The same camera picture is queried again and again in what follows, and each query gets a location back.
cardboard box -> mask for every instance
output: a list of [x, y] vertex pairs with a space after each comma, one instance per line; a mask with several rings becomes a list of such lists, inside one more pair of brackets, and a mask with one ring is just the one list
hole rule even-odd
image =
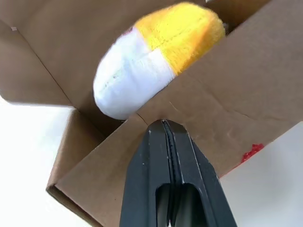
[[206, 3], [236, 29], [123, 124], [104, 116], [92, 94], [101, 57], [138, 18], [176, 2], [0, 1], [0, 93], [76, 108], [47, 191], [93, 226], [119, 225], [126, 168], [153, 121], [183, 124], [223, 175], [302, 120], [301, 0]]

white fabric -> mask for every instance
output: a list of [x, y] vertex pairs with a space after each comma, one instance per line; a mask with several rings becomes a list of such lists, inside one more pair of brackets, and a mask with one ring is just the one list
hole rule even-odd
[[93, 85], [95, 102], [104, 114], [125, 120], [174, 77], [161, 51], [150, 51], [133, 28], [101, 60]]

candy corn plush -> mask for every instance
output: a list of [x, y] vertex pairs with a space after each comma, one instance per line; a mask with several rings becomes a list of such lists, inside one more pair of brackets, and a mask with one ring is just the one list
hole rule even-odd
[[218, 16], [192, 3], [139, 19], [98, 66], [97, 106], [110, 117], [127, 119], [224, 36]]

yellow fabric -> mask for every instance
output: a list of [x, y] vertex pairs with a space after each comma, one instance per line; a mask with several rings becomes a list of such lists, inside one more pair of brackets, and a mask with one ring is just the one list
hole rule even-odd
[[210, 9], [183, 2], [136, 22], [148, 46], [160, 48], [178, 75], [225, 36], [222, 21]]

white background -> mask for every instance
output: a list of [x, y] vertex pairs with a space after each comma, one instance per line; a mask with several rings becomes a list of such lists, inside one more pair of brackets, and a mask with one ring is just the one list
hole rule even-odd
[[[70, 108], [0, 98], [0, 226], [86, 227], [45, 187]], [[303, 124], [221, 178], [239, 227], [303, 226]]]

